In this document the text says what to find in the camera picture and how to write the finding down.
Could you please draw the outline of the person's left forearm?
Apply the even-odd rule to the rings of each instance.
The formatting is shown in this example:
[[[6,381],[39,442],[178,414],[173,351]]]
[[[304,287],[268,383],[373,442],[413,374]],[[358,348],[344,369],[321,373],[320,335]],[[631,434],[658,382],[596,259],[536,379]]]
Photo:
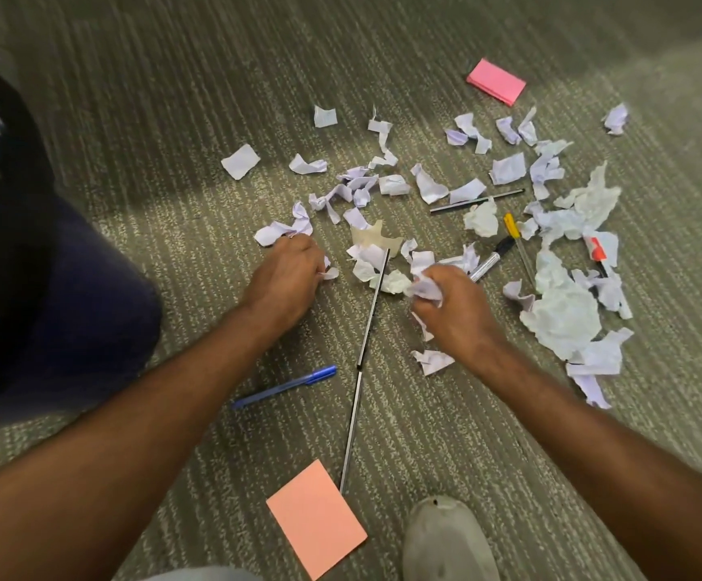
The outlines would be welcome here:
[[[203,433],[306,305],[249,301],[0,470],[0,581],[111,581]]]

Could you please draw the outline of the blue ballpoint pen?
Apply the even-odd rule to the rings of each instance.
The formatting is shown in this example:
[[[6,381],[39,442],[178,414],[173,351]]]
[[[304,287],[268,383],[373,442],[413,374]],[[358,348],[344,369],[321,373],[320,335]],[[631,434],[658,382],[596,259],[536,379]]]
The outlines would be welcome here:
[[[279,384],[275,387],[270,387],[269,389],[259,391],[257,393],[250,394],[249,396],[240,398],[231,403],[232,410],[239,410],[245,408],[251,404],[258,403],[279,395],[280,393],[285,393],[288,390],[292,390],[298,387],[312,386],[315,383],[319,383],[332,378],[337,373],[336,365],[329,365],[316,370],[308,375],[299,377],[297,379]]]

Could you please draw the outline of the white paper wad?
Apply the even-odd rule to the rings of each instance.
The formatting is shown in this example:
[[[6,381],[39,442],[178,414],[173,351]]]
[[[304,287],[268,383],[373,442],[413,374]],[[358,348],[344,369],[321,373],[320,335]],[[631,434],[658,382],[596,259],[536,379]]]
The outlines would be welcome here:
[[[415,280],[404,288],[403,294],[409,298],[420,298],[430,301],[437,308],[442,306],[444,296],[439,285],[432,278],[417,274]]]

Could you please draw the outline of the small crumpled white paper ball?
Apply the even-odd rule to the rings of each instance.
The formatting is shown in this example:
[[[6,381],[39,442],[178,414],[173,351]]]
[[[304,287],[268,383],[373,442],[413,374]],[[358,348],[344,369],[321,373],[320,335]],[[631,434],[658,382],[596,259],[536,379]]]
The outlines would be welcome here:
[[[496,236],[499,232],[497,205],[493,197],[480,204],[474,204],[463,216],[463,228],[481,238]]]

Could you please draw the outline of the pink sticky note pad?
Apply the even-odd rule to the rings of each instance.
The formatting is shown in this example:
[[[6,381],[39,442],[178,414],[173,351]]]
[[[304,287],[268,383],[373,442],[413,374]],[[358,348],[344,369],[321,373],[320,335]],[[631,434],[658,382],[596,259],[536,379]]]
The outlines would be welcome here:
[[[465,82],[499,100],[508,107],[513,106],[523,93],[526,82],[482,58],[465,77]]]

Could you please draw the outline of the person's right forearm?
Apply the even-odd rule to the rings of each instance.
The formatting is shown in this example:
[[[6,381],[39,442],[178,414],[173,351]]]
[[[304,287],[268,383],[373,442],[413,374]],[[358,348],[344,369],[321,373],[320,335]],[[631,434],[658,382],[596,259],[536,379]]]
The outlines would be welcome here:
[[[702,473],[590,407],[507,342],[472,372],[514,413],[649,581],[702,581]]]

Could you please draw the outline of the red capped marker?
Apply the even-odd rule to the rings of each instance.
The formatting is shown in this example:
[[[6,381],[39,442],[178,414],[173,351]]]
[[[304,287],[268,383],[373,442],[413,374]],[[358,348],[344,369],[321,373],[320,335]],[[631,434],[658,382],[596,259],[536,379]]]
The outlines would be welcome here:
[[[608,278],[608,272],[605,267],[607,261],[607,255],[604,252],[604,248],[600,243],[600,240],[595,235],[584,235],[583,241],[588,249],[590,259],[595,263],[600,276],[603,278]]]

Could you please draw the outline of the person's left hand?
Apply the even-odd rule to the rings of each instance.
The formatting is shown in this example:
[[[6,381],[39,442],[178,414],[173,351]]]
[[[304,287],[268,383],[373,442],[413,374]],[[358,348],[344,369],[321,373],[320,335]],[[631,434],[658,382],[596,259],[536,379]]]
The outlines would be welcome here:
[[[303,276],[299,269],[299,237],[276,240],[253,273],[239,306],[251,312],[253,324],[278,339],[293,328],[313,304],[321,281]]]

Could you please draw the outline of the person's grey shoe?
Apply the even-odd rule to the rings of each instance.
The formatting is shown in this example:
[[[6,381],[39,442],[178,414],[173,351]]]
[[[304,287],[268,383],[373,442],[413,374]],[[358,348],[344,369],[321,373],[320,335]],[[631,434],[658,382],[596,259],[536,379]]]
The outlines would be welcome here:
[[[427,497],[408,518],[403,581],[501,581],[479,521],[462,501]]]

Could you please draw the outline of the salmon sticky note pad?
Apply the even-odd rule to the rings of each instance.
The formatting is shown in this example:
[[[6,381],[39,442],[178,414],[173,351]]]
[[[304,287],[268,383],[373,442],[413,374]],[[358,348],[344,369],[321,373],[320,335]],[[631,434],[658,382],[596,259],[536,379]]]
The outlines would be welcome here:
[[[319,459],[269,497],[266,505],[310,581],[318,581],[368,539]]]

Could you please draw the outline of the thin black pen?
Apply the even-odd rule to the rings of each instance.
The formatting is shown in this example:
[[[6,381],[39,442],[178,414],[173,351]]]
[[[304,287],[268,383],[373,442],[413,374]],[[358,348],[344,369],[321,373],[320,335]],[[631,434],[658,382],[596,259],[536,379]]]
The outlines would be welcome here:
[[[479,205],[479,204],[485,203],[485,202],[490,201],[490,200],[497,201],[499,199],[503,199],[506,197],[524,194],[524,193],[526,193],[526,191],[527,190],[525,188],[521,187],[521,188],[513,189],[510,191],[501,193],[501,194],[485,195],[485,196],[481,196],[481,197],[478,197],[478,198],[476,198],[474,200],[470,200],[470,201],[460,201],[460,202],[456,202],[454,204],[447,204],[447,205],[443,205],[440,207],[434,207],[434,208],[430,209],[429,214],[435,215],[435,214],[442,214],[442,213],[446,213],[446,212],[459,211],[459,210],[462,210],[465,208],[470,208],[473,205]]]

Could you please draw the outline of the person's right hand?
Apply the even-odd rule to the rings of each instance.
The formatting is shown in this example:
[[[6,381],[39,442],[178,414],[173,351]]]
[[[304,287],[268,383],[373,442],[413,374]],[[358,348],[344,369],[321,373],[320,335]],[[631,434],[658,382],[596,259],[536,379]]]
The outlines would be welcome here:
[[[442,293],[442,302],[416,296],[411,309],[441,350],[475,376],[489,376],[507,337],[493,316],[481,286],[454,265],[434,264],[423,272]]]

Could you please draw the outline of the beige torn paper piece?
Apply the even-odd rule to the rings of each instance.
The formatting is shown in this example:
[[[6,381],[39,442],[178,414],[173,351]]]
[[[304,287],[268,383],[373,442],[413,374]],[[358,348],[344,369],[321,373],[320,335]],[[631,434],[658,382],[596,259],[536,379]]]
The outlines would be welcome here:
[[[394,253],[398,253],[404,243],[402,237],[391,238],[383,235],[383,219],[379,219],[375,224],[364,229],[351,226],[350,231],[352,243],[362,249],[375,245],[383,251],[391,250],[392,254],[395,255]]]

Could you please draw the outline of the yellow capped clear pen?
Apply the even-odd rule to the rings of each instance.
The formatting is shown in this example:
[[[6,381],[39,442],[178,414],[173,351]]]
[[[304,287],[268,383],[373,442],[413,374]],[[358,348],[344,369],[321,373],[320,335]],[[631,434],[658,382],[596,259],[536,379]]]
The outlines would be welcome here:
[[[524,244],[523,244],[523,239],[521,237],[520,231],[518,230],[517,223],[515,222],[515,219],[514,219],[513,214],[511,212],[508,211],[503,215],[503,223],[505,225],[505,228],[507,229],[507,233],[514,240],[514,243],[515,243],[517,250],[520,254],[521,261],[524,265],[524,269],[526,271],[529,282],[530,282],[531,286],[534,289],[536,289],[535,271],[534,271],[533,266],[531,265],[530,258],[528,257],[528,254],[526,253],[526,249],[525,249]]]

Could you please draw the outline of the silver marker with black cap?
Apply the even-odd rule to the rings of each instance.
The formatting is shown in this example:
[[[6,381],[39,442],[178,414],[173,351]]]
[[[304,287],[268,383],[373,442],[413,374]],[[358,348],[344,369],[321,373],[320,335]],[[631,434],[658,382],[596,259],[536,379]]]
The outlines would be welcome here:
[[[492,267],[499,263],[501,258],[515,246],[515,241],[515,238],[507,236],[497,243],[492,253],[470,272],[470,280],[474,283],[478,283],[484,275],[489,273]]]

